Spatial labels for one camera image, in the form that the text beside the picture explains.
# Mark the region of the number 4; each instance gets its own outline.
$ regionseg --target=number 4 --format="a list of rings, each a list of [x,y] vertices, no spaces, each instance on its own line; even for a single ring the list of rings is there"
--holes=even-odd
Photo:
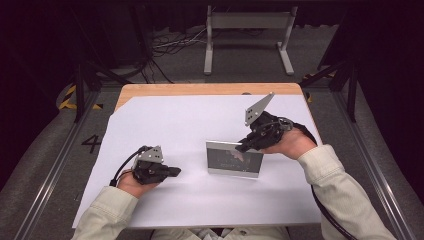
[[[97,142],[97,139],[99,139],[99,136],[97,136],[97,135],[94,134],[89,139],[87,139],[84,142],[82,142],[81,145],[91,145],[90,153],[93,153],[94,152],[94,148],[96,147],[96,145],[102,144],[102,142]]]

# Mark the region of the silver metal plate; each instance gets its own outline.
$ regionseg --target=silver metal plate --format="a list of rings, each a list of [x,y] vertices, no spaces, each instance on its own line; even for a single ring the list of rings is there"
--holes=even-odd
[[[270,92],[267,96],[253,104],[250,108],[246,109],[244,125],[249,126],[252,122],[258,119],[274,95],[275,94],[273,92]]]
[[[136,160],[163,163],[162,148],[160,146],[156,146],[147,150],[144,153],[137,155]]]

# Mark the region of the metal frame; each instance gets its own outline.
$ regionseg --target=metal frame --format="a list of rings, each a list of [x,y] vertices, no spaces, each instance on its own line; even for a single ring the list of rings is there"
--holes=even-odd
[[[365,166],[365,169],[370,177],[374,188],[383,204],[384,209],[386,210],[387,216],[392,223],[394,230],[396,231],[397,239],[402,240],[414,240],[416,239],[412,229],[409,227],[406,219],[400,209],[400,206],[386,181],[378,163],[375,159],[369,154],[367,145],[364,142],[364,137],[357,124],[353,123],[350,119],[350,114],[346,112],[346,101],[340,92],[333,93],[334,100],[339,111],[344,117],[344,121],[349,127],[349,131],[353,136],[353,139],[358,146],[359,152],[362,155],[362,162]]]
[[[289,42],[291,30],[296,18],[297,7],[292,7],[291,12],[275,13],[240,13],[240,12],[212,12],[212,7],[208,6],[206,30],[206,56],[204,74],[212,74],[213,42],[212,29],[214,28],[284,28],[283,41],[277,42],[278,51],[287,75],[293,75],[294,70],[287,54],[287,44]]]
[[[43,185],[41,185],[40,190],[38,191],[30,210],[28,211],[24,221],[21,224],[21,227],[15,235],[15,240],[29,239],[32,231],[35,228],[35,225],[38,222],[38,219],[40,218],[44,208],[47,205],[47,202],[56,186],[56,183],[59,180],[60,174],[62,173],[66,162],[68,161],[69,153],[74,144],[74,141],[78,136],[78,133],[80,132],[82,126],[84,125],[84,122],[90,112],[90,109],[95,104],[98,95],[99,92],[90,92],[85,105],[85,109],[87,110],[82,114],[79,121],[74,123],[71,130],[69,131],[69,134],[66,138],[64,145],[62,146],[62,149],[59,152],[59,155],[57,156],[52,168],[50,169],[46,180],[44,180]]]

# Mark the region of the white paper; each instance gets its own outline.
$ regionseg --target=white paper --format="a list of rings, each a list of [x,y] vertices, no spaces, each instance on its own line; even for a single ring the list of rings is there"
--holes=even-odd
[[[164,164],[182,169],[144,195],[129,227],[292,225],[318,223],[319,209],[296,161],[265,155],[259,178],[209,174],[206,141],[238,142],[249,132],[245,109],[264,95],[134,97],[109,120],[74,220],[121,164],[143,145],[161,145]],[[321,143],[302,95],[276,95],[265,111],[305,125]]]

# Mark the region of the white sleeve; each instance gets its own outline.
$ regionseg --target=white sleeve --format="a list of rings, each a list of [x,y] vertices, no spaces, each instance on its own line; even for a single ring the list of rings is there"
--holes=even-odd
[[[72,239],[116,239],[128,225],[138,199],[115,187],[104,187],[84,212]]]
[[[357,239],[395,239],[364,189],[345,172],[330,145],[316,147],[298,161],[320,202],[350,234]],[[324,216],[321,228],[325,239],[345,239]]]

